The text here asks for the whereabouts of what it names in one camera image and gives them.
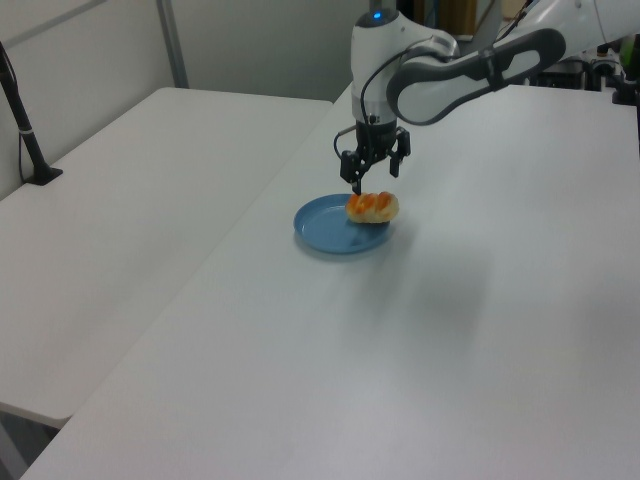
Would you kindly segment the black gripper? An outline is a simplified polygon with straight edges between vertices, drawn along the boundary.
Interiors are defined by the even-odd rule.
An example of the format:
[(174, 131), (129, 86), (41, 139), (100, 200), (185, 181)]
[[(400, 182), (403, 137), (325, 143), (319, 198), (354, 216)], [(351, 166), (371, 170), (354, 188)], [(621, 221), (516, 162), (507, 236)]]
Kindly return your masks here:
[(362, 179), (374, 164), (375, 158), (390, 159), (389, 173), (399, 176), (400, 165), (411, 154), (410, 133), (397, 128), (396, 120), (383, 124), (365, 124), (357, 121), (356, 150), (340, 154), (340, 177), (351, 185), (356, 195), (362, 193)]

